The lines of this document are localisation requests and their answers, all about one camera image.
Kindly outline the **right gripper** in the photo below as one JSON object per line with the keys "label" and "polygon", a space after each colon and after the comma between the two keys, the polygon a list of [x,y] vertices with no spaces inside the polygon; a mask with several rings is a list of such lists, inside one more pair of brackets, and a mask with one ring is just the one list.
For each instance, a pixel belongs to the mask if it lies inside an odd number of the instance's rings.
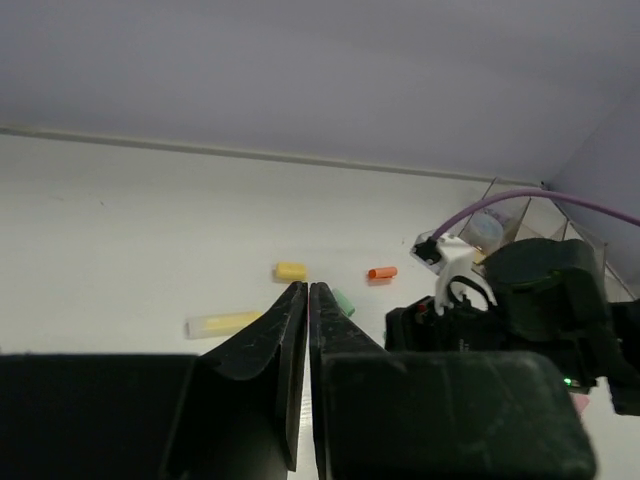
{"label": "right gripper", "polygon": [[384,348],[390,352],[499,351],[505,330],[496,315],[472,306],[469,299],[445,307],[442,314],[431,296],[386,314]]}

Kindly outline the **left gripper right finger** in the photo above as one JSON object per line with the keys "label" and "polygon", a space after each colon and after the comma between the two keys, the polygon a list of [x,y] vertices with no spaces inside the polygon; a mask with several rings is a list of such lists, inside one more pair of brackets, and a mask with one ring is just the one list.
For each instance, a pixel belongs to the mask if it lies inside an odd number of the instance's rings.
{"label": "left gripper right finger", "polygon": [[559,371],[530,352],[390,353],[309,290],[313,438],[322,479],[592,479]]}

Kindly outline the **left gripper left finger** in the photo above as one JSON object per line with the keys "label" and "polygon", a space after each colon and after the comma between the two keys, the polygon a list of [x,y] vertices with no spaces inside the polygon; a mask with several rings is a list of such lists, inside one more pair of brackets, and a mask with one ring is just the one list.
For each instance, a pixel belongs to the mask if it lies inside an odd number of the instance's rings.
{"label": "left gripper left finger", "polygon": [[284,479],[297,466],[307,286],[202,355],[1,359],[5,479]]}

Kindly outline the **paperclip jar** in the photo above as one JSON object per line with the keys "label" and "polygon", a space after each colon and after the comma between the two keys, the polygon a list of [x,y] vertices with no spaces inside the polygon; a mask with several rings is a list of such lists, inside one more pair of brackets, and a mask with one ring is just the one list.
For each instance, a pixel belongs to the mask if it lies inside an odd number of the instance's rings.
{"label": "paperclip jar", "polygon": [[471,215],[462,230],[461,238],[469,245],[490,254],[500,247],[504,227],[490,211],[483,209]]}

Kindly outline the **green marker cap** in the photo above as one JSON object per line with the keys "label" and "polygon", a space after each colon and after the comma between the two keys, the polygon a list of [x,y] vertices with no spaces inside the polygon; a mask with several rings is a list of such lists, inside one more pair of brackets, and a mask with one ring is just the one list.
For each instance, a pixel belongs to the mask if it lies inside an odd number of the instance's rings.
{"label": "green marker cap", "polygon": [[350,318],[356,311],[354,304],[339,289],[333,289],[332,294],[340,310]]}

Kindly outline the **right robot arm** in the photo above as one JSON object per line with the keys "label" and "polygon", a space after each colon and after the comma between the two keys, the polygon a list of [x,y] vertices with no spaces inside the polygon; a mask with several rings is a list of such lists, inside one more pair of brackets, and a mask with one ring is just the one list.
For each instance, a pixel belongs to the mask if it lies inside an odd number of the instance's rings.
{"label": "right robot arm", "polygon": [[614,411],[639,413],[639,303],[610,302],[592,247],[530,238],[481,261],[446,257],[439,242],[415,255],[438,268],[436,291],[386,315],[388,351],[529,351],[549,358],[573,393],[606,378]]}

